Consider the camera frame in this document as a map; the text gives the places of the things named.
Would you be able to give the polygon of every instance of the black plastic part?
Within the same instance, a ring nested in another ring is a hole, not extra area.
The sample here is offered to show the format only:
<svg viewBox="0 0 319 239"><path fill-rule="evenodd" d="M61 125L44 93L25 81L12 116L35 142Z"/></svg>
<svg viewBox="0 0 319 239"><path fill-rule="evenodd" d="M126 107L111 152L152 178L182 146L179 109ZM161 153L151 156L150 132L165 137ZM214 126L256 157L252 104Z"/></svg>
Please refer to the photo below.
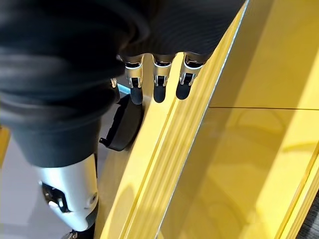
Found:
<svg viewBox="0 0 319 239"><path fill-rule="evenodd" d="M131 99L135 105L141 105L143 102L143 90L142 88L131 88Z"/></svg>
<svg viewBox="0 0 319 239"><path fill-rule="evenodd" d="M135 139L143 121L142 105L135 105L129 95L123 97L120 107L115 113L113 124L106 138L100 138L100 143L115 151L122 151Z"/></svg>
<svg viewBox="0 0 319 239"><path fill-rule="evenodd" d="M157 103L162 103L166 96L166 86L156 86L154 84L154 100Z"/></svg>
<svg viewBox="0 0 319 239"><path fill-rule="evenodd" d="M180 82L177 85L176 97L180 100L185 100L189 96L191 86L188 84L181 85Z"/></svg>

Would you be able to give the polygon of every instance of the yellow surface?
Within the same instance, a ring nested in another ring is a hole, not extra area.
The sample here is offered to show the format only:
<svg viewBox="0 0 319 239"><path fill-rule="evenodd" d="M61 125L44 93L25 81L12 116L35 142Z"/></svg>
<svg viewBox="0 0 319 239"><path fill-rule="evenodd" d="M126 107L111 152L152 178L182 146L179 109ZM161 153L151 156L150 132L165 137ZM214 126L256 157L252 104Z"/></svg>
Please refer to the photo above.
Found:
<svg viewBox="0 0 319 239"><path fill-rule="evenodd" d="M103 209L99 210L96 238L150 239L156 236L242 14L243 9L202 69L187 101L175 97L181 54L173 62L163 103L150 100L153 83L144 81L143 91L149 97L135 144L128 152L112 153L100 179ZM151 61L147 57L145 64L144 77L151 79Z"/></svg>
<svg viewBox="0 0 319 239"><path fill-rule="evenodd" d="M319 2L266 2L247 9L165 239L293 239L318 191Z"/></svg>
<svg viewBox="0 0 319 239"><path fill-rule="evenodd" d="M96 238L296 237L319 186L317 9L319 1L250 0L223 73L243 9L186 101L175 98L181 55L162 104L144 81L141 131L108 157L100 179Z"/></svg>
<svg viewBox="0 0 319 239"><path fill-rule="evenodd" d="M0 127L0 168L2 168L6 148L9 143L9 139L10 139L9 130L6 128Z"/></svg>

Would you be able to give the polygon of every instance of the yellow panel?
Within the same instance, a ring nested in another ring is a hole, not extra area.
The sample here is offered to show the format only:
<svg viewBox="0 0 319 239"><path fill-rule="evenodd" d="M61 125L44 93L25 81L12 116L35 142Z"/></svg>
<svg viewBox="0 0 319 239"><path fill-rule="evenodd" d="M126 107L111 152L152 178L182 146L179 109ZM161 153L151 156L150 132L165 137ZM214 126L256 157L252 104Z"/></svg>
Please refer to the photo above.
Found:
<svg viewBox="0 0 319 239"><path fill-rule="evenodd" d="M319 109L319 1L252 1L212 107Z"/></svg>
<svg viewBox="0 0 319 239"><path fill-rule="evenodd" d="M9 143L9 139L10 139L9 130L6 128L1 128L0 126L0 168L2 168L6 148Z"/></svg>
<svg viewBox="0 0 319 239"><path fill-rule="evenodd" d="M279 238L318 155L318 120L317 111L209 109L164 238Z"/></svg>

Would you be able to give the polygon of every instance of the yellow edge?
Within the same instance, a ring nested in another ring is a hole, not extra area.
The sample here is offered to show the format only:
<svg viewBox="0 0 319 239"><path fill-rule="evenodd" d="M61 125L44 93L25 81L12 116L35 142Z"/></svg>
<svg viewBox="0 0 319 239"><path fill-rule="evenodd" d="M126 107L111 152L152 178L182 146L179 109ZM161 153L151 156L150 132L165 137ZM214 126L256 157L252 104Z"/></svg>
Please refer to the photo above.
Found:
<svg viewBox="0 0 319 239"><path fill-rule="evenodd" d="M0 168L2 168L2 164L4 161L6 148L8 147L10 139L10 132L6 128L0 127Z"/></svg>
<svg viewBox="0 0 319 239"><path fill-rule="evenodd" d="M309 211L309 208L316 196L319 189L319 142L314 151L312 160L308 166L307 173L305 175L305 184L301 190L301 193L292 206L290 217L285 225L283 233L280 238L282 239L294 239L296 238L298 231L303 224L305 217Z"/></svg>
<svg viewBox="0 0 319 239"><path fill-rule="evenodd" d="M202 69L187 101L176 101L173 105L159 150L151 160L152 164L132 218L121 238L150 239L156 236L244 9L243 7L238 13L209 62Z"/></svg>

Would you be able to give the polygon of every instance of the silver robotic joint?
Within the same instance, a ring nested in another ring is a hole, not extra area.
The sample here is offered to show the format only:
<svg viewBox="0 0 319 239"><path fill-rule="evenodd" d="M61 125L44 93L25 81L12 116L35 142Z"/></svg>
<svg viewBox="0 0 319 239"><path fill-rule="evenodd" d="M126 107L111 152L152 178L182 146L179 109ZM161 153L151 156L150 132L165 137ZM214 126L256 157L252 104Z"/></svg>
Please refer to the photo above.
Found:
<svg viewBox="0 0 319 239"><path fill-rule="evenodd" d="M143 102L143 55L134 59L134 61L125 62L125 74L131 88L132 102L140 105Z"/></svg>
<svg viewBox="0 0 319 239"><path fill-rule="evenodd" d="M166 85L174 55L153 55L154 100L161 103L165 99Z"/></svg>
<svg viewBox="0 0 319 239"><path fill-rule="evenodd" d="M179 83L176 89L177 98L184 100L188 97L191 86L204 64L205 61L192 59L191 54L188 55L187 53L184 53L184 59L179 74Z"/></svg>
<svg viewBox="0 0 319 239"><path fill-rule="evenodd" d="M180 84L184 85L186 83L191 86L203 65L204 63L191 60L187 53L184 53L184 60L179 75Z"/></svg>

